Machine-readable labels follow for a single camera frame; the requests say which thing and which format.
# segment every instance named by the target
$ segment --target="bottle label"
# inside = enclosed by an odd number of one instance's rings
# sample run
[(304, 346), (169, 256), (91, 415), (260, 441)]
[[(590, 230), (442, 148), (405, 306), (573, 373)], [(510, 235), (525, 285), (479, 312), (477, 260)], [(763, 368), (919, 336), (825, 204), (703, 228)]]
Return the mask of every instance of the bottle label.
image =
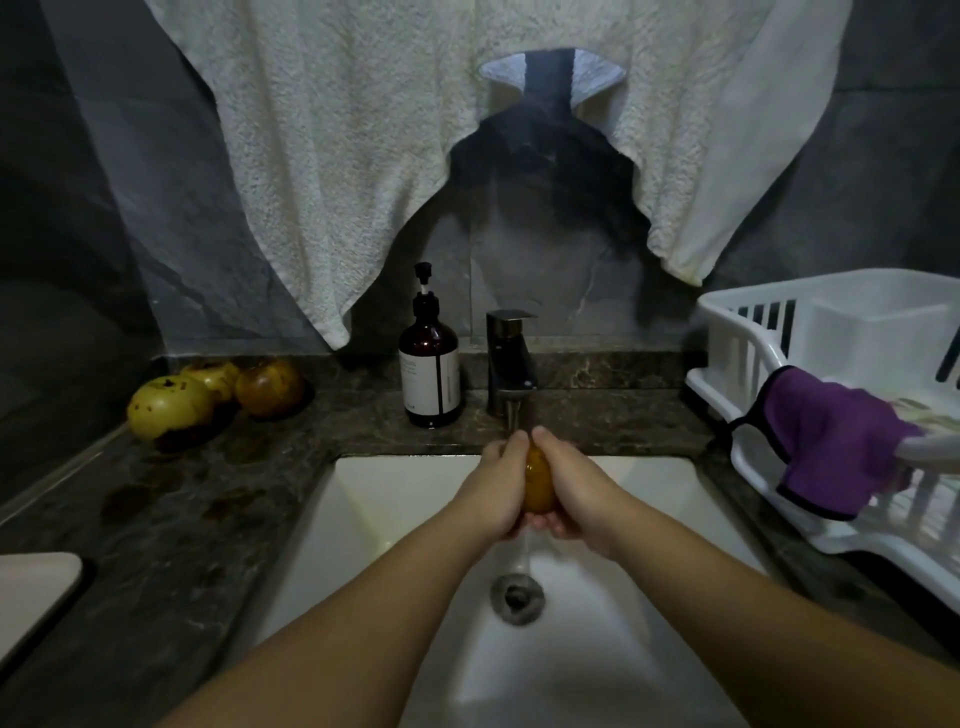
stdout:
[(415, 415), (442, 415), (460, 404), (460, 353), (413, 356), (400, 352), (403, 406)]

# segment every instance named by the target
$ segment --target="soap dispenser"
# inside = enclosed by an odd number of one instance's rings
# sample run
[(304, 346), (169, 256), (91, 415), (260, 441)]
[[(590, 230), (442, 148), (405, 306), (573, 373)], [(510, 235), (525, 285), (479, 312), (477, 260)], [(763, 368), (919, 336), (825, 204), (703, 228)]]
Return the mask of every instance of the soap dispenser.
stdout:
[(414, 298), (416, 322), (400, 334), (400, 380), (403, 407), (418, 427), (442, 427), (460, 416), (459, 340), (440, 323), (440, 301), (426, 284), (432, 269), (417, 263), (420, 292)]

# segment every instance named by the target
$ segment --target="black faucet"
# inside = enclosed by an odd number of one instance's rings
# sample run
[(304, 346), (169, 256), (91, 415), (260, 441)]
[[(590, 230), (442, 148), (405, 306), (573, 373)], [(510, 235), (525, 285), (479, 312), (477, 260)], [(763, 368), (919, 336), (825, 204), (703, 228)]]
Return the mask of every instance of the black faucet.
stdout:
[(487, 409), (506, 418), (508, 434), (519, 427), (521, 405), (537, 389), (537, 372), (523, 340), (523, 319), (515, 308), (487, 312)]

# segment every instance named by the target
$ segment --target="person's right arm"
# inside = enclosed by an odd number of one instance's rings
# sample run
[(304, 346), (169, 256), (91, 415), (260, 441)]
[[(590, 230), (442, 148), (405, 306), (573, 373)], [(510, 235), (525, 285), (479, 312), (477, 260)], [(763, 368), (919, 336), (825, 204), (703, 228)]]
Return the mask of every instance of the person's right arm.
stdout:
[(533, 432), (566, 514), (694, 649), (754, 728), (960, 726), (960, 672), (832, 615), (631, 496), (543, 427)]

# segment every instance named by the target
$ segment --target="hand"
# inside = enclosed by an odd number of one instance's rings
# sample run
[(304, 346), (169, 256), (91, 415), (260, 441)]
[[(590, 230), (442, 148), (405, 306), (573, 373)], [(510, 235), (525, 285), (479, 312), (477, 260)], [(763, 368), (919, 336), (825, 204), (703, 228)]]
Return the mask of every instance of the hand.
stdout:
[(558, 440), (546, 427), (534, 427), (534, 442), (543, 450), (561, 512), (527, 514), (525, 523), (548, 528), (554, 538), (583, 538), (592, 550), (610, 558), (610, 521), (630, 495), (570, 443)]
[(450, 501), (449, 507), (463, 512), (490, 544), (516, 534), (529, 448), (530, 440), (522, 430), (506, 443), (498, 440), (487, 445), (480, 463)]

